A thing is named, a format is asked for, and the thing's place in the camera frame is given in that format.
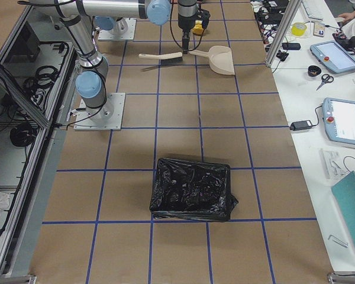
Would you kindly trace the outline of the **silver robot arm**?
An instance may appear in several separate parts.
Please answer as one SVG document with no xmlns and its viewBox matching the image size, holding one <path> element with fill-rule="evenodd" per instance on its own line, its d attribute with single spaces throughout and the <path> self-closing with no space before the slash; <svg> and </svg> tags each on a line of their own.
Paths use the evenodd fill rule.
<svg viewBox="0 0 355 284">
<path fill-rule="evenodd" d="M 67 30 L 83 69 L 76 79 L 76 89 L 86 105 L 88 119 L 93 121 L 110 119 L 114 106 L 105 91 L 108 62 L 96 48 L 92 29 L 82 19 L 139 18 L 164 25 L 173 11 L 172 1 L 18 1 L 18 4 L 57 17 Z"/>
<path fill-rule="evenodd" d="M 146 7 L 139 7 L 139 18 L 147 18 L 156 25 L 164 25 L 170 21 L 173 4 L 170 2 L 153 1 Z M 202 21 L 202 27 L 207 28 L 209 23 L 209 11 L 202 9 L 196 2 L 178 3 L 178 26 L 182 30 L 182 37 L 189 39 L 191 29 L 194 28 L 196 21 Z M 100 29 L 100 33 L 107 33 L 114 39 L 125 36 L 134 30 L 136 19 L 125 17 L 95 16 L 95 25 Z"/>
</svg>

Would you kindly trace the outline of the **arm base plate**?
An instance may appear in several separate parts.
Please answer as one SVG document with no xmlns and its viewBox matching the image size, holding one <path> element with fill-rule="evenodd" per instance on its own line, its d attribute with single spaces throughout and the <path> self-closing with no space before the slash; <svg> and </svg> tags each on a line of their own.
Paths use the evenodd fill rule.
<svg viewBox="0 0 355 284">
<path fill-rule="evenodd" d="M 88 108 L 78 112 L 77 123 L 73 125 L 76 131 L 120 131 L 125 105 L 125 93 L 108 93 L 106 104 L 94 115 L 95 111 Z"/>
<path fill-rule="evenodd" d="M 111 30 L 101 29 L 99 32 L 99 41 L 133 41 L 135 36 L 135 27 L 137 20 L 135 18 L 122 18 L 116 21 Z"/>
</svg>

